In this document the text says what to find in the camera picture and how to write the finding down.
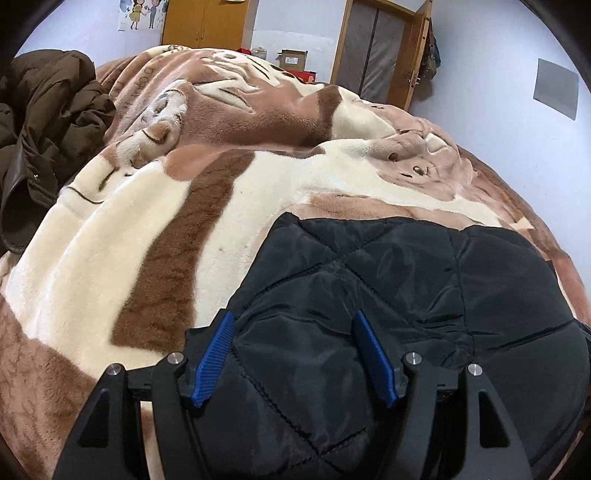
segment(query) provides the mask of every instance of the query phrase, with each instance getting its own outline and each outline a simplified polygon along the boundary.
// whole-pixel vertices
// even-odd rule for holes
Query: metal screw
[[[110,364],[107,367],[107,375],[110,375],[112,377],[119,375],[120,372],[121,372],[121,364]]]
[[[468,365],[468,372],[470,375],[478,377],[479,375],[482,375],[482,367],[478,364],[470,364]]]
[[[166,360],[169,364],[178,365],[184,360],[184,355],[181,352],[173,352],[166,357]]]
[[[411,365],[418,365],[423,361],[423,357],[420,356],[417,352],[407,353],[404,358]]]

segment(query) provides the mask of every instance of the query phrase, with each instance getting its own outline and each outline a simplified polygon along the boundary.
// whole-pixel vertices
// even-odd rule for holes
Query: cardboard box
[[[284,70],[295,70],[303,72],[306,69],[306,57],[308,51],[303,50],[281,50],[279,66]]]

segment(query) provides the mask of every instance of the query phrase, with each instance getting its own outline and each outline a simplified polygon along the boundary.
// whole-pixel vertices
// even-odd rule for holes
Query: brown and cream blanket
[[[285,211],[514,229],[553,261],[574,315],[591,322],[543,221],[429,121],[226,50],[156,47],[98,77],[117,107],[106,148],[63,188],[24,254],[0,261],[0,432],[34,480],[51,477],[107,365],[151,365],[182,348]]]

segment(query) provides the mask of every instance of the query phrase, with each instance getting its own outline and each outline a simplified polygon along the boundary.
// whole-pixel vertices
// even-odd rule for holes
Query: blue gripper pad
[[[216,333],[213,334],[212,341],[205,350],[195,371],[195,388],[191,394],[191,400],[197,408],[201,407],[203,402],[213,394],[223,363],[234,339],[235,324],[234,315],[227,312]]]
[[[378,398],[388,408],[392,407],[398,400],[394,388],[394,369],[361,310],[353,317],[353,337]]]

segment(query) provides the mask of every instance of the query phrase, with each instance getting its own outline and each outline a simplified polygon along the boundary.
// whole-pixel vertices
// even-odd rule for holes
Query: cartoon poster
[[[162,32],[168,0],[119,0],[119,30]]]

